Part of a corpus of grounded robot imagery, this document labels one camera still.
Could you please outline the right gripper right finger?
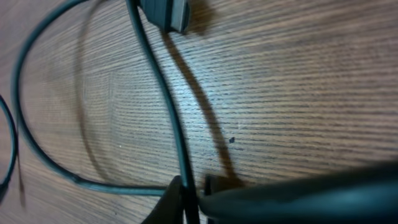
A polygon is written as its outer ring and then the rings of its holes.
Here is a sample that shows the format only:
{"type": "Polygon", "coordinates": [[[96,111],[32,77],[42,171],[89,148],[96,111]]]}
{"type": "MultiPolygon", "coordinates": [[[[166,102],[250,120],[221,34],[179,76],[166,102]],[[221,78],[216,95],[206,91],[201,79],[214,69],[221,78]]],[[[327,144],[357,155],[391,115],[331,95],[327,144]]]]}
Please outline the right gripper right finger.
{"type": "MultiPolygon", "coordinates": [[[[212,196],[215,193],[224,191],[223,178],[221,176],[207,174],[205,176],[204,196],[212,196]]],[[[204,206],[203,213],[207,216],[207,224],[222,224],[223,220],[215,218],[212,214],[208,213],[208,209],[204,206]]]]}

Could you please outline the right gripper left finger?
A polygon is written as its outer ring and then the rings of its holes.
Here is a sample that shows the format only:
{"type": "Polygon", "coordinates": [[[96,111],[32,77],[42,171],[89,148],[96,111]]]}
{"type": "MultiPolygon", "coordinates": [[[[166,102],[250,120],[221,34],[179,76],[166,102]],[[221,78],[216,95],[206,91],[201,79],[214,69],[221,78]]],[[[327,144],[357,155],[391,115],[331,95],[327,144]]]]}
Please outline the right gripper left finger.
{"type": "Polygon", "coordinates": [[[182,181],[175,176],[160,200],[142,224],[182,224],[182,181]]]}

